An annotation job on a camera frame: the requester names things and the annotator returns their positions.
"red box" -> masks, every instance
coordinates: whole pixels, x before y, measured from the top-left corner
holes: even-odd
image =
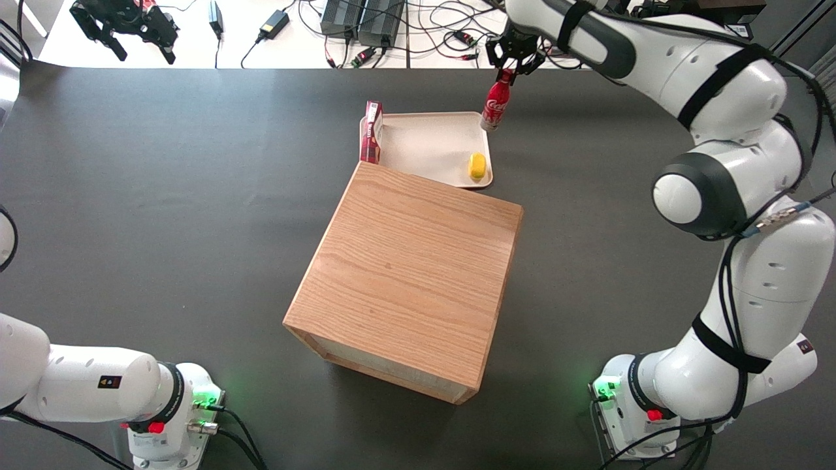
[[[369,163],[380,162],[380,144],[377,143],[383,128],[383,105],[378,101],[366,101],[366,125],[363,144],[360,146],[360,160]]]

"power adapter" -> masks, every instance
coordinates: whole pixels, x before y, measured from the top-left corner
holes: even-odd
[[[360,65],[363,65],[371,60],[372,56],[375,55],[375,52],[377,52],[377,49],[368,48],[363,52],[357,54],[356,56],[354,56],[353,59],[351,59],[351,66],[355,69],[359,69]]]
[[[288,17],[287,13],[282,10],[276,10],[275,13],[270,15],[270,18],[264,23],[261,29],[258,30],[258,40],[256,42],[261,42],[263,39],[275,38],[278,32],[288,25],[289,21],[290,17]]]
[[[212,27],[212,31],[215,32],[215,37],[217,40],[221,40],[221,36],[223,35],[223,16],[221,15],[221,9],[217,7],[217,2],[215,0],[209,0],[209,26]]]

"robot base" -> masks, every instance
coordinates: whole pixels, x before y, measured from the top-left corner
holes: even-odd
[[[188,432],[190,423],[216,422],[217,411],[204,410],[193,406],[195,402],[222,404],[224,391],[212,382],[205,369],[197,364],[178,364],[177,369],[183,375],[184,396],[181,408],[166,428],[181,429],[188,443],[181,448],[183,452],[171,456],[171,444],[176,440],[172,433],[136,434],[128,431],[130,450],[134,458],[134,468],[147,470],[197,470],[206,451],[209,434]]]
[[[591,384],[597,408],[598,426],[604,434],[610,455],[627,448],[633,442],[668,427],[679,426],[680,418],[650,421],[630,392],[627,381],[628,369],[633,362],[632,355],[618,355],[604,366],[601,376]],[[631,448],[619,460],[640,460],[661,457],[676,448],[679,431],[672,431],[654,437]]]

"red button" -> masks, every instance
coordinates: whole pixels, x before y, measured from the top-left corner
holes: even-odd
[[[152,422],[148,425],[148,432],[151,434],[160,434],[166,428],[166,424],[162,422]]]

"coca-cola logo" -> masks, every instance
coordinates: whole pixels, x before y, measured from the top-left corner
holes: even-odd
[[[496,100],[488,100],[487,103],[485,104],[485,106],[487,106],[487,108],[490,109],[490,110],[494,110],[494,111],[498,112],[498,111],[504,111],[505,107],[508,106],[508,103],[497,103]]]

